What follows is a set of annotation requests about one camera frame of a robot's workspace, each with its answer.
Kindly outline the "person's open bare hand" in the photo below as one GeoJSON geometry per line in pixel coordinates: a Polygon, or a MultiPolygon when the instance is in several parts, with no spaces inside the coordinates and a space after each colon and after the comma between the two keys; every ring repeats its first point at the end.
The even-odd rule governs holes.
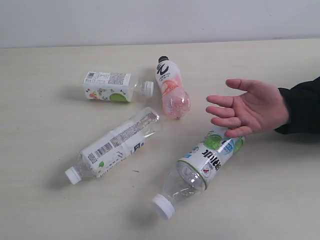
{"type": "Polygon", "coordinates": [[[209,95],[214,115],[211,123],[227,128],[225,135],[237,138],[274,130],[289,121],[289,110],[278,88],[257,80],[227,79],[232,89],[244,91],[238,96],[209,95]]]}

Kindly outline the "black sleeved forearm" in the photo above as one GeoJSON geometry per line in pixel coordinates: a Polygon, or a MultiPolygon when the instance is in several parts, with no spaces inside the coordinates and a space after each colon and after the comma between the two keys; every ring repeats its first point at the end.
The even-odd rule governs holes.
{"type": "Polygon", "coordinates": [[[291,89],[280,88],[289,113],[286,124],[275,129],[288,135],[320,133],[320,79],[299,83],[291,89]]]}

